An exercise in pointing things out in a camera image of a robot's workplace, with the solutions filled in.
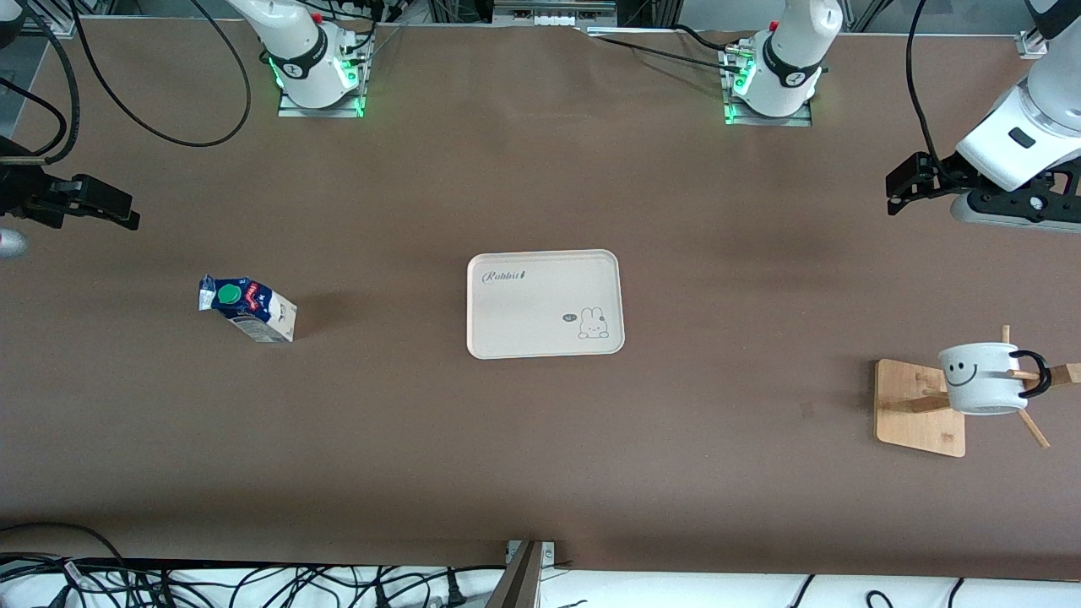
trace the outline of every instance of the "floor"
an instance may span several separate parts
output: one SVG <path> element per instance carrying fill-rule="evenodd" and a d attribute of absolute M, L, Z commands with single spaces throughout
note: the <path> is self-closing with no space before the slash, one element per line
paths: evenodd
<path fill-rule="evenodd" d="M 276 590 L 284 589 L 303 570 L 282 569 L 267 577 L 266 573 L 250 576 L 251 581 L 241 587 L 233 603 L 238 607 L 272 606 L 285 603 L 285 595 L 279 599 L 270 597 Z M 435 608 L 444 606 L 446 598 L 445 578 L 441 568 L 398 567 L 393 577 L 403 580 L 387 583 L 386 606 L 390 608 Z M 178 570 L 171 578 L 196 583 L 205 597 L 195 596 L 179 600 L 178 605 L 191 608 L 223 608 L 229 604 L 231 587 L 245 580 L 250 569 L 231 570 Z M 288 599 L 290 608 L 337 608 L 346 606 L 357 595 L 352 589 L 330 582 L 371 581 L 375 577 L 374 567 L 334 568 L 325 572 L 321 589 L 315 585 L 303 589 L 295 597 Z M 463 608 L 482 606 L 486 594 L 495 589 L 502 572 L 499 570 L 477 570 L 456 576 L 462 593 L 469 603 Z M 118 584 L 116 576 L 105 579 L 93 574 L 93 580 L 112 589 Z M 430 587 L 414 585 L 419 577 L 431 578 Z M 96 582 L 81 579 L 83 586 L 96 589 Z M 36 574 L 17 581 L 0 583 L 0 604 L 12 608 L 48 605 L 64 580 L 59 574 Z M 680 606 L 681 608 L 776 608 L 795 602 L 800 589 L 806 582 L 803 574 L 705 574 L 677 572 L 601 572 L 589 570 L 545 570 L 539 589 L 539 608 L 569 608 L 582 605 L 584 608 L 653 608 L 656 606 Z M 818 576 L 810 584 L 801 608 L 866 608 L 868 592 L 879 591 L 893 606 L 946 606 L 950 591 L 957 579 L 926 577 L 840 577 Z M 425 603 L 426 594 L 430 593 Z M 123 602 L 121 594 L 116 594 Z M 356 608 L 376 608 L 374 593 L 361 596 Z M 958 590 L 953 608 L 1013 608 L 1016 606 L 1042 606 L 1043 608 L 1066 608 L 1081 604 L 1081 584 L 1049 581 L 1010 580 L 965 580 Z M 885 608 L 881 597 L 871 604 L 873 608 Z M 115 608 L 102 594 L 90 595 L 86 608 Z"/>
<path fill-rule="evenodd" d="M 871 0 L 850 0 L 848 4 L 854 21 Z M 915 0 L 892 2 L 867 31 L 907 34 L 916 4 Z M 784 0 L 684 0 L 680 21 L 695 29 L 753 30 L 779 19 L 784 11 Z M 1032 19 L 1022 0 L 930 0 L 920 17 L 920 31 L 925 34 L 1016 34 L 1031 27 Z"/>

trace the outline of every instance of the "brown table surface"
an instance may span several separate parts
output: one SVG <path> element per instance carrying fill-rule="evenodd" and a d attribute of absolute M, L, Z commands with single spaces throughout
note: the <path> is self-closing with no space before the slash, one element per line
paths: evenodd
<path fill-rule="evenodd" d="M 97 526 L 142 557 L 483 563 L 558 541 L 575 567 L 1081 576 L 1081 394 L 969 420 L 963 459 L 878 442 L 879 358 L 935 365 L 997 340 L 1081 360 L 1081 237 L 888 217 L 922 147 L 904 39 L 842 37 L 812 129 L 726 127 L 717 76 L 562 28 L 408 28 L 363 120 L 279 119 L 243 23 L 244 130 L 166 144 L 105 97 L 81 51 L 82 131 L 54 167 L 123 187 L 136 233 L 5 219 L 0 517 Z M 242 90 L 198 21 L 95 21 L 133 108 L 210 138 Z M 715 40 L 724 40 L 716 35 Z M 675 35 L 635 38 L 709 58 Z M 949 153 L 1029 64 L 1009 38 L 918 42 Z M 58 62 L 35 90 L 65 107 Z M 28 110 L 18 138 L 53 123 Z M 495 251 L 619 259 L 613 356 L 480 361 L 465 268 Z M 250 275 L 299 305 L 253 343 L 196 309 Z M 67 533 L 6 547 L 94 551 Z"/>

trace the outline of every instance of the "white mug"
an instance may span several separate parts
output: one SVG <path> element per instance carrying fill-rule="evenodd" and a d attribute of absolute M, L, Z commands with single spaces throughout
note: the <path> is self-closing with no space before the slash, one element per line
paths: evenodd
<path fill-rule="evenodd" d="M 1020 357 L 1031 357 L 1040 369 L 1040 383 L 1026 391 L 1025 381 L 1011 378 L 1010 370 L 1019 370 Z M 1013 413 L 1028 405 L 1029 397 L 1051 388 L 1047 362 L 1031 351 L 1018 351 L 1005 342 L 961 344 L 938 353 L 946 375 L 949 405 L 971 415 Z"/>

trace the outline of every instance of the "black cable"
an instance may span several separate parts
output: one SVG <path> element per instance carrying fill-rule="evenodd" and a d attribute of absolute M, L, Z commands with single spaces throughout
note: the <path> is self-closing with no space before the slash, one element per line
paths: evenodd
<path fill-rule="evenodd" d="M 462 587 L 458 586 L 458 578 L 454 574 L 454 570 L 451 568 L 446 569 L 446 608 L 458 608 L 467 602 L 466 596 L 462 594 Z"/>
<path fill-rule="evenodd" d="M 55 148 L 61 143 L 61 141 L 64 140 L 64 135 L 67 135 L 67 119 L 64 118 L 64 115 L 61 114 L 61 110 L 56 109 L 56 106 L 54 106 L 53 104 L 50 104 L 49 102 L 42 100 L 41 97 L 27 91 L 26 89 L 23 89 L 22 87 L 15 84 L 11 80 L 8 80 L 6 78 L 0 77 L 0 84 L 11 89 L 15 93 L 18 93 L 19 95 L 26 97 L 27 100 L 38 104 L 39 106 L 46 109 L 49 114 L 56 117 L 56 122 L 57 122 L 56 134 L 53 135 L 53 138 L 50 140 L 48 144 L 41 146 L 40 148 L 30 154 L 34 156 L 41 156 L 48 153 L 49 150 Z"/>
<path fill-rule="evenodd" d="M 64 142 L 64 146 L 56 154 L 38 160 L 41 164 L 52 164 L 59 162 L 71 154 L 71 148 L 75 147 L 76 140 L 79 138 L 79 84 L 75 79 L 75 69 L 71 68 L 71 60 L 68 57 L 67 51 L 64 50 L 61 41 L 56 39 L 56 35 L 53 34 L 52 28 L 49 27 L 49 24 L 41 18 L 41 15 L 37 11 L 29 6 L 27 0 L 15 1 L 23 8 L 23 12 L 26 13 L 30 21 L 41 29 L 42 35 L 49 40 L 49 44 L 56 51 L 56 56 L 61 61 L 61 68 L 64 69 L 64 78 L 67 80 L 68 95 L 71 98 L 71 124 L 67 129 L 67 140 Z"/>
<path fill-rule="evenodd" d="M 705 47 L 707 49 L 712 49 L 715 51 L 723 51 L 724 50 L 724 44 L 717 44 L 715 42 L 710 42 L 709 40 L 706 40 L 700 35 L 698 35 L 697 31 L 691 29 L 690 27 L 688 27 L 688 26 L 685 26 L 683 24 L 676 24 L 676 25 L 672 26 L 672 29 L 675 29 L 677 31 L 685 31 L 686 34 L 690 34 L 691 38 L 694 38 L 694 40 L 698 44 L 702 44 L 703 47 Z"/>
<path fill-rule="evenodd" d="M 91 537 L 94 537 L 94 540 L 96 540 L 98 543 L 105 546 L 105 548 L 109 552 L 109 554 L 112 555 L 112 557 L 117 560 L 117 564 L 120 564 L 121 566 L 126 568 L 123 556 L 121 556 L 120 552 L 117 551 L 117 547 L 109 542 L 109 539 L 103 537 L 97 530 L 94 530 L 93 528 L 89 528 L 86 526 L 80 526 L 78 524 L 67 524 L 64 521 L 26 521 L 23 524 L 15 524 L 12 526 L 0 528 L 0 534 L 4 532 L 13 532 L 15 530 L 28 530 L 32 528 L 59 528 L 62 530 L 76 530 L 79 532 L 83 532 L 84 534 L 90 534 Z"/>
<path fill-rule="evenodd" d="M 290 594 L 289 594 L 289 598 L 285 599 L 284 604 L 282 604 L 282 608 L 292 608 L 293 602 L 296 600 L 297 594 L 301 593 L 301 590 L 303 590 L 305 586 L 307 586 L 307 585 L 319 586 L 313 581 L 316 580 L 316 578 L 320 573 L 325 572 L 326 570 L 330 570 L 330 569 L 331 569 L 330 566 L 320 566 L 319 568 L 309 568 L 308 569 L 308 576 L 304 579 L 303 582 L 298 582 L 293 587 L 293 591 L 291 591 Z M 341 607 L 341 600 L 338 600 L 338 605 Z"/>
<path fill-rule="evenodd" d="M 214 608 L 214 603 L 211 602 L 210 598 L 208 598 L 205 595 L 203 595 L 202 593 L 200 593 L 198 590 L 192 589 L 190 584 L 187 584 L 184 581 L 174 581 L 174 580 L 172 580 L 172 578 L 170 578 L 170 576 L 169 576 L 169 570 L 162 570 L 161 571 L 161 582 L 162 582 L 162 587 L 165 591 L 169 592 L 169 596 L 171 598 L 181 599 L 182 602 L 186 602 L 183 596 L 178 596 L 178 595 L 175 595 L 173 593 L 172 589 L 173 589 L 174 585 L 176 585 L 176 586 L 179 586 L 179 589 L 182 589 L 182 590 L 190 593 L 191 595 L 198 597 L 200 600 L 202 600 L 202 603 L 206 606 L 206 608 Z"/>
<path fill-rule="evenodd" d="M 244 127 L 244 123 L 248 122 L 248 115 L 251 114 L 252 111 L 252 83 L 248 79 L 248 70 L 244 68 L 244 62 L 240 60 L 240 54 L 237 53 L 237 49 L 232 45 L 232 41 L 229 40 L 229 37 L 226 36 L 224 31 L 222 31 L 222 28 L 218 27 L 217 23 L 214 21 L 214 17 L 210 16 L 210 13 L 208 13 L 206 10 L 203 9 L 202 4 L 199 3 L 199 0 L 188 0 L 188 1 L 191 2 L 191 4 L 200 13 L 202 13 L 202 16 L 206 18 L 210 25 L 214 28 L 214 31 L 216 31 L 217 35 L 222 38 L 222 41 L 225 42 L 225 45 L 229 48 L 229 52 L 232 54 L 232 58 L 236 60 L 237 62 L 237 67 L 240 68 L 240 75 L 244 79 L 244 114 L 240 117 L 240 120 L 237 121 L 236 127 L 233 127 L 228 133 L 216 140 L 211 140 L 209 142 L 188 142 L 186 140 L 179 140 L 177 137 L 173 137 L 172 135 L 166 135 L 165 133 L 162 133 L 161 131 L 147 124 L 142 118 L 136 116 L 135 113 L 133 113 L 122 101 L 120 101 L 120 97 L 117 96 L 116 92 L 112 91 L 112 88 L 109 87 L 109 83 L 105 81 L 105 76 L 102 75 L 102 69 L 97 67 L 97 62 L 94 60 L 94 54 L 91 52 L 90 44 L 86 42 L 86 32 L 83 31 L 82 19 L 79 17 L 78 11 L 76 11 L 75 1 L 76 0 L 68 0 L 68 3 L 71 6 L 71 10 L 75 11 L 75 27 L 79 31 L 79 42 L 82 44 L 82 50 L 86 54 L 86 61 L 90 63 L 90 69 L 93 70 L 94 77 L 97 78 L 97 81 L 102 84 L 102 89 L 105 89 L 105 92 L 109 95 L 109 98 L 112 100 L 112 103 L 117 104 L 117 107 L 119 107 L 120 110 L 123 111 L 128 116 L 128 118 L 132 119 L 132 121 L 134 121 L 136 124 L 147 130 L 148 132 L 157 135 L 158 137 L 161 137 L 162 140 L 165 140 L 166 142 L 176 144 L 178 146 L 187 146 L 190 148 L 209 148 L 228 142 L 229 140 L 232 138 L 233 135 L 239 133 L 240 130 Z"/>
<path fill-rule="evenodd" d="M 320 578 L 320 579 L 326 579 L 328 581 L 330 581 L 330 582 L 332 582 L 332 583 L 334 583 L 336 585 L 344 586 L 344 587 L 347 587 L 347 589 L 352 589 L 352 590 L 359 590 L 359 589 L 362 589 L 362 587 L 364 587 L 365 585 L 369 584 L 369 583 L 362 583 L 362 582 L 360 582 L 360 579 L 357 578 L 357 569 L 356 568 L 349 568 L 349 571 L 352 573 L 352 582 L 351 583 L 349 581 L 343 581 L 342 579 L 332 577 L 329 572 L 320 572 L 320 574 L 319 574 L 318 578 Z"/>
<path fill-rule="evenodd" d="M 953 589 L 949 590 L 949 599 L 946 602 L 946 608 L 953 608 L 953 597 L 957 596 L 957 591 L 961 589 L 964 584 L 964 577 L 961 577 L 953 583 Z"/>
<path fill-rule="evenodd" d="M 108 572 L 130 572 L 130 573 L 137 573 L 137 574 L 157 576 L 157 572 L 151 572 L 149 570 L 137 570 L 137 569 L 134 569 L 134 568 L 120 568 L 120 567 L 116 567 L 116 566 L 84 565 L 84 564 L 80 564 L 79 560 L 72 560 L 72 561 L 75 564 L 81 566 L 82 569 L 84 571 L 88 571 L 88 572 L 103 571 L 103 572 L 106 572 L 106 574 L 108 574 Z M 276 566 L 265 566 L 265 567 L 262 567 L 262 568 L 257 568 L 256 569 L 256 573 L 265 571 L 265 570 L 268 570 L 270 568 L 275 568 L 275 567 Z M 285 571 L 285 568 L 281 567 L 277 572 L 270 572 L 269 574 L 266 574 L 266 576 L 261 577 L 258 579 L 252 579 L 250 581 L 245 581 L 244 584 L 252 584 L 252 583 L 256 583 L 256 582 L 259 582 L 259 581 L 265 581 L 265 580 L 267 580 L 269 578 L 277 577 L 278 574 L 280 574 L 283 571 Z M 173 578 L 170 578 L 170 581 L 171 581 L 172 584 L 176 584 L 176 585 L 181 585 L 181 586 L 185 586 L 185 587 L 187 587 L 187 586 L 217 586 L 217 587 L 225 587 L 225 589 L 233 589 L 233 587 L 237 586 L 237 585 L 230 585 L 228 583 L 217 583 L 217 582 L 213 582 L 213 581 L 184 581 L 184 580 L 178 580 L 178 579 L 173 579 Z"/>
<path fill-rule="evenodd" d="M 796 600 L 788 608 L 799 608 L 800 603 L 803 602 L 803 594 L 808 592 L 808 587 L 811 586 L 811 581 L 813 580 L 814 574 L 808 574 L 806 580 L 803 581 L 803 585 L 800 586 L 800 592 L 796 595 Z"/>
<path fill-rule="evenodd" d="M 275 599 L 278 599 L 279 595 L 285 593 L 285 591 L 289 587 L 295 586 L 297 584 L 298 580 L 301 578 L 303 578 L 303 577 L 306 577 L 306 576 L 308 576 L 308 574 L 307 573 L 304 573 L 304 574 L 297 573 L 296 577 L 294 577 L 291 581 L 289 581 L 288 583 L 285 583 L 284 586 L 282 586 L 273 595 L 271 595 L 270 599 L 267 599 L 266 603 L 263 604 L 263 608 L 270 608 L 270 605 L 273 603 Z"/>
<path fill-rule="evenodd" d="M 251 579 L 252 577 L 254 577 L 255 574 L 257 574 L 259 572 L 269 570 L 271 568 L 279 568 L 279 570 L 277 572 L 275 572 L 275 576 L 280 574 L 280 573 L 282 573 L 282 572 L 284 572 L 286 570 L 286 567 L 281 567 L 281 566 L 264 566 L 262 568 L 255 568 L 251 572 L 248 572 L 246 574 L 244 574 L 243 577 L 240 578 L 240 581 L 237 583 L 237 586 L 233 587 L 233 590 L 232 590 L 232 594 L 229 595 L 229 605 L 228 605 L 228 608 L 233 608 L 233 606 L 236 605 L 236 603 L 237 603 L 237 595 L 240 593 L 240 587 L 244 586 L 245 584 L 248 584 L 250 582 L 254 582 L 254 581 L 250 581 L 249 579 Z"/>
<path fill-rule="evenodd" d="M 385 572 L 383 572 L 382 571 L 383 568 L 379 567 L 379 569 L 375 571 L 375 578 L 372 579 L 372 582 L 365 584 L 364 589 L 361 590 L 361 592 L 358 593 L 357 596 L 352 598 L 352 602 L 349 603 L 349 606 L 347 608 L 355 608 L 358 604 L 360 604 L 361 598 L 364 597 L 364 594 L 368 593 L 368 590 L 372 589 L 373 586 L 382 586 L 383 584 L 385 584 L 385 581 L 383 581 L 383 577 L 387 576 L 391 570 L 395 570 L 397 566 L 391 566 L 387 568 Z"/>
<path fill-rule="evenodd" d="M 877 589 L 868 591 L 867 595 L 864 596 L 864 602 L 867 603 L 867 608 L 877 608 L 873 604 L 871 604 L 871 599 L 875 597 L 881 597 L 882 600 L 885 602 L 886 608 L 893 608 L 893 602 L 890 602 L 890 598 L 886 597 L 884 593 L 882 593 Z"/>
<path fill-rule="evenodd" d="M 893 4 L 893 0 L 886 0 L 882 4 L 879 4 L 878 10 L 875 11 L 875 13 L 871 14 L 871 16 L 867 17 L 867 23 L 865 23 L 863 27 L 859 28 L 859 31 L 867 31 L 867 28 L 870 27 L 872 23 L 875 23 L 875 19 L 877 19 L 879 15 L 882 14 L 882 11 L 889 9 L 891 4 Z"/>
<path fill-rule="evenodd" d="M 723 71 L 731 71 L 733 74 L 739 71 L 739 68 L 737 68 L 736 66 L 732 66 L 732 65 L 721 65 L 721 64 L 718 64 L 718 63 L 704 62 L 702 60 L 695 60 L 695 58 L 691 58 L 691 57 L 684 57 L 683 55 L 677 55 L 675 53 L 668 53 L 666 51 L 658 51 L 656 49 L 650 49 L 648 47 L 639 47 L 638 44 L 631 44 L 630 42 L 624 42 L 623 40 L 614 40 L 612 38 L 604 38 L 603 36 L 598 36 L 596 38 L 598 40 L 603 40 L 604 42 L 608 42 L 610 44 L 618 44 L 620 47 L 626 47 L 628 49 L 635 49 L 636 51 L 644 51 L 646 53 L 653 53 L 654 55 L 660 55 L 662 57 L 668 57 L 668 58 L 672 58 L 672 60 L 678 60 L 678 61 L 681 61 L 681 62 L 686 62 L 689 64 L 704 65 L 706 67 L 711 67 L 711 68 L 720 69 L 720 70 L 723 70 Z"/>
<path fill-rule="evenodd" d="M 48 574 L 50 572 L 55 572 L 56 569 L 52 566 L 44 568 L 40 564 L 37 566 L 19 566 L 18 568 L 12 568 L 11 570 L 4 571 L 0 574 L 0 584 L 14 581 L 22 577 L 28 577 L 30 574 Z"/>
<path fill-rule="evenodd" d="M 507 568 L 505 566 L 468 566 L 468 567 L 465 567 L 465 568 L 454 568 L 454 573 L 458 574 L 458 573 L 462 573 L 462 572 L 471 572 L 473 570 L 506 570 L 506 569 Z M 421 581 L 415 582 L 415 583 L 413 583 L 411 585 L 405 585 L 402 589 L 400 589 L 397 592 L 395 592 L 393 594 L 387 596 L 387 602 L 392 600 L 393 598 L 400 596 L 401 594 L 405 593 L 406 591 L 409 591 L 409 590 L 411 590 L 413 587 L 417 587 L 417 586 L 421 586 L 423 584 L 430 583 L 431 581 L 433 581 L 436 579 L 441 579 L 441 578 L 443 578 L 443 577 L 446 576 L 446 572 L 438 572 L 438 573 L 435 573 L 435 574 L 430 574 L 428 577 L 423 577 L 422 574 L 408 574 L 408 576 L 409 577 L 422 577 L 422 578 L 421 578 Z"/>
<path fill-rule="evenodd" d="M 931 162 L 938 171 L 938 180 L 950 185 L 959 185 L 943 168 L 943 162 L 935 150 L 935 143 L 931 138 L 931 129 L 927 127 L 927 117 L 923 114 L 923 106 L 920 105 L 920 97 L 916 93 L 916 81 L 912 78 L 912 41 L 916 40 L 916 28 L 920 24 L 920 15 L 923 14 L 923 6 L 927 0 L 920 0 L 912 14 L 912 27 L 908 30 L 908 42 L 905 44 L 905 81 L 908 84 L 908 96 L 912 100 L 912 109 L 916 110 L 916 118 L 920 121 L 920 131 L 923 133 L 923 142 L 927 146 L 927 155 Z"/>
<path fill-rule="evenodd" d="M 331 594 L 331 596 L 334 597 L 335 608 L 342 608 L 342 598 L 338 597 L 337 592 L 335 592 L 333 590 L 330 590 L 330 589 L 326 589 L 323 585 L 321 585 L 321 584 L 319 584 L 319 583 L 317 583 L 315 581 L 308 581 L 308 584 L 311 585 L 311 586 L 313 586 L 313 587 L 316 587 L 316 589 L 318 589 L 318 590 L 320 590 L 320 591 L 324 591 L 324 592 Z"/>
<path fill-rule="evenodd" d="M 383 567 L 379 566 L 375 569 L 375 580 L 381 580 L 383 578 Z M 390 604 L 387 602 L 387 592 L 383 589 L 385 583 L 381 582 L 378 586 L 375 587 L 375 608 L 387 608 Z"/>
<path fill-rule="evenodd" d="M 375 22 L 372 22 L 372 27 L 371 27 L 371 29 L 368 30 L 368 34 L 364 36 L 364 39 L 362 41 L 353 44 L 352 47 L 346 47 L 345 48 L 345 52 L 346 53 L 351 53 L 351 52 L 356 51 L 357 49 L 362 49 L 364 47 L 364 44 L 368 44 L 369 42 L 372 41 L 372 37 L 373 36 L 375 36 Z"/>

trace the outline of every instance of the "wooden mug stand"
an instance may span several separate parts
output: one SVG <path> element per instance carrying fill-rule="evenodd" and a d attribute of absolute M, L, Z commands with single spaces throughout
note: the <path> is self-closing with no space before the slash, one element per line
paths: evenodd
<path fill-rule="evenodd" d="M 1002 326 L 1002 342 L 1010 342 L 1010 326 Z M 1031 388 L 1039 374 L 1011 372 Z M 1051 368 L 1051 385 L 1081 384 L 1081 364 Z M 1040 447 L 1051 444 L 1026 410 L 1017 414 Z M 949 406 L 946 376 L 929 368 L 880 359 L 875 365 L 875 436 L 883 442 L 960 458 L 964 455 L 964 414 Z"/>

